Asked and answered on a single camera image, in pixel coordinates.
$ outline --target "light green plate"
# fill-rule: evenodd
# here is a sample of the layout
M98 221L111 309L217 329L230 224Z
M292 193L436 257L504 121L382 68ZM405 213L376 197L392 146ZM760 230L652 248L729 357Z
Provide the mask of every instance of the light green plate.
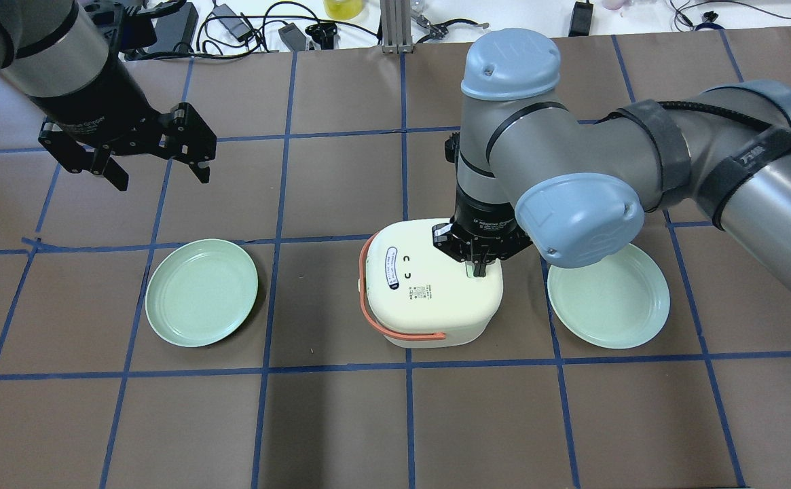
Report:
M154 270L145 313L154 332L177 346L206 346L229 336L256 301L259 278L246 251L202 239L173 251Z
M664 274L633 244L590 266L551 266L549 299L567 329L604 348L646 343L669 314Z

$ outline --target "sticker label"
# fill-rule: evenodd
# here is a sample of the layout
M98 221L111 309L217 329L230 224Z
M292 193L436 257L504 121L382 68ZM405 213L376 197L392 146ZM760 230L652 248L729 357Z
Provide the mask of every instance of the sticker label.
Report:
M398 289L398 272L395 270L395 257L398 256L398 248L396 247L389 247L386 250L386 284L389 284L389 288L393 291Z
M408 288L410 300L430 300L432 298L432 285L419 285Z

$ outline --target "white plate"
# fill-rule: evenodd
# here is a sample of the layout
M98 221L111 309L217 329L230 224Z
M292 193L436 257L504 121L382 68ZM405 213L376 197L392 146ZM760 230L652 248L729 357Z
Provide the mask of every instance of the white plate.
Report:
M246 251L222 239L202 239L173 251L154 270L145 313L154 332L177 346L223 340L245 320L259 278Z
M550 266L549 299L573 334L604 348L646 343L669 315L664 274L633 244L590 266Z

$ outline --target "yellow cup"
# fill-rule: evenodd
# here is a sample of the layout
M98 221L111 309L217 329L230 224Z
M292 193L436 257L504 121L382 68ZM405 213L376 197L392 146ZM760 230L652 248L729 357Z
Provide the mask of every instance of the yellow cup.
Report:
M334 20L348 20L362 12L362 0L323 0L323 5Z

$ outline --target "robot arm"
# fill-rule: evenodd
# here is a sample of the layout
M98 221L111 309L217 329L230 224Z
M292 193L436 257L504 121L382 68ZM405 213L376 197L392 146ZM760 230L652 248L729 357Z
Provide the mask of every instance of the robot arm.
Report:
M456 210L436 247L476 275L530 242L551 264L587 266L630 242L644 211L690 197L791 290L790 89L750 81L580 125L557 81L559 52L536 32L471 47L447 146Z
M39 142L67 171L89 171L124 191L128 175L112 157L150 153L187 164L208 183L215 134L189 103L153 109L117 56L153 43L150 18L182 3L151 12L108 0L84 8L0 0L0 69L48 116Z

